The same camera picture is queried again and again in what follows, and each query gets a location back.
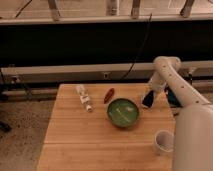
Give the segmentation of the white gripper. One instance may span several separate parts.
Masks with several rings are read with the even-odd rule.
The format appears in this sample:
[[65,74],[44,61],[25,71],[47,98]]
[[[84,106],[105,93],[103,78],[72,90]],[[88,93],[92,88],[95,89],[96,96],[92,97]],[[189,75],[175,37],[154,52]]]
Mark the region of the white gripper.
[[142,105],[146,108],[150,108],[153,105],[155,99],[154,92],[161,93],[166,87],[166,82],[164,80],[151,78],[148,82],[148,86],[152,91],[149,91],[142,99]]

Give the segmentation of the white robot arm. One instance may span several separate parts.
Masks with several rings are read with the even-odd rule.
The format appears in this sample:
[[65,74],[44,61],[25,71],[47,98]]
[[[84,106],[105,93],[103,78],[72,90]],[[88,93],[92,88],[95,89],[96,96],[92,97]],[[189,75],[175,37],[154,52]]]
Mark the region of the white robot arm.
[[178,57],[159,56],[153,64],[142,105],[150,108],[169,86],[182,106],[175,124],[172,171],[213,171],[213,104],[178,74]]

